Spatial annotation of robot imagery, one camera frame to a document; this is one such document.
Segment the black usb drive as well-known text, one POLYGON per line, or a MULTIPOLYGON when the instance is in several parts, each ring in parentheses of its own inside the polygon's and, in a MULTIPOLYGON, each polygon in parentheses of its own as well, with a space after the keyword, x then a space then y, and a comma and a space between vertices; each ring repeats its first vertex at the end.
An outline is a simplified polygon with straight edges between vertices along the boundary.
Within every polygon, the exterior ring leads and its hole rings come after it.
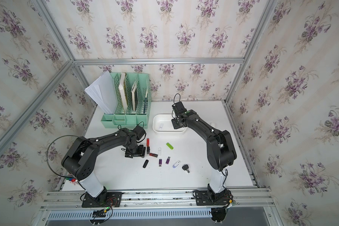
POLYGON ((143 168, 144 168, 144 169, 147 167, 148 163, 149 163, 149 160, 145 160, 145 162, 144 162, 144 164, 143 164, 143 168))

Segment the white storage box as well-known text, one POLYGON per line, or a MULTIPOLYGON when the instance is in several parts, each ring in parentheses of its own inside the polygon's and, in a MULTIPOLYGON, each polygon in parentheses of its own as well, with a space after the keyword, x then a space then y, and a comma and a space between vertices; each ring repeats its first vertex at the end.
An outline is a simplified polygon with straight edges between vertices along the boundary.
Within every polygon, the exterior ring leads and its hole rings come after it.
POLYGON ((187 128, 173 129, 171 120, 173 119, 171 114, 158 114, 153 118, 153 130, 159 135, 175 135, 183 134, 187 128), (160 130, 160 124, 163 123, 163 129, 160 130))

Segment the lilac white usb drive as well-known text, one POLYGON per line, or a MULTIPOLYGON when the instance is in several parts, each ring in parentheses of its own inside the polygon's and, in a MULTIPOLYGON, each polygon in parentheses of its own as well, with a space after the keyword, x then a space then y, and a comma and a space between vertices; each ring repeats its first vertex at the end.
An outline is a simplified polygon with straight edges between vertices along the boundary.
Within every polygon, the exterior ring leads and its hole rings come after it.
POLYGON ((179 165, 180 165, 180 163, 181 163, 181 161, 177 161, 177 162, 175 162, 174 164, 173 164, 173 168, 175 169, 175 168, 177 168, 179 165))

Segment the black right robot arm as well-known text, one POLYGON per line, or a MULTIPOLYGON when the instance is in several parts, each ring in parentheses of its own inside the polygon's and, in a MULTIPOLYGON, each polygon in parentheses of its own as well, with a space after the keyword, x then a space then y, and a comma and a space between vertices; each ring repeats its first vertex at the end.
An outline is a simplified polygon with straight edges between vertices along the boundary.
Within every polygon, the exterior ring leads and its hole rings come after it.
POLYGON ((221 131, 205 122, 194 110, 187 110, 181 101, 172 104, 175 114, 171 120, 174 129, 190 128, 206 143, 207 159, 214 169, 208 184, 208 196, 215 198, 225 194, 226 170, 237 159, 237 153, 231 134, 221 131))

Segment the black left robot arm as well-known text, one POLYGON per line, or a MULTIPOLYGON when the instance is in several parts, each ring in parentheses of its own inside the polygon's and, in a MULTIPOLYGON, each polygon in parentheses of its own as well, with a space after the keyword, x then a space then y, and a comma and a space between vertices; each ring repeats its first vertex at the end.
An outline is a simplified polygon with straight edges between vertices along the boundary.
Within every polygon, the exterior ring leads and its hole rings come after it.
POLYGON ((63 157, 61 165, 74 176, 86 194, 98 202, 104 202, 107 190, 94 172, 97 157, 120 146, 126 158, 144 157, 146 149, 140 142, 145 136, 145 129, 138 125, 134 129, 121 128, 101 137, 78 137, 63 157))

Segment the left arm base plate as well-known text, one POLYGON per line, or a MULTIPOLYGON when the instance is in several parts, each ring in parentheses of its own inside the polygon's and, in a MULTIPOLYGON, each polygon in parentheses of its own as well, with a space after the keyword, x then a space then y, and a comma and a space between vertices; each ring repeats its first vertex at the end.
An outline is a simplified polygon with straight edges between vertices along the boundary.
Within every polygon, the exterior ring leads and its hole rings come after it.
POLYGON ((104 192, 93 198, 88 193, 81 196, 82 208, 119 207, 121 204, 122 192, 104 192))

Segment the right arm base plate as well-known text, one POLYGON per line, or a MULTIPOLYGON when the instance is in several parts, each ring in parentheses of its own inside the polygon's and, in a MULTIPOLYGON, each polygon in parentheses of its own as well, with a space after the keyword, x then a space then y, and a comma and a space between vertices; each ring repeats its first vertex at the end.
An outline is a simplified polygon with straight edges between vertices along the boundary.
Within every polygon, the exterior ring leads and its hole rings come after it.
POLYGON ((229 189, 225 189, 220 193, 209 191, 194 190, 192 196, 197 206, 226 206, 233 202, 233 195, 229 189))

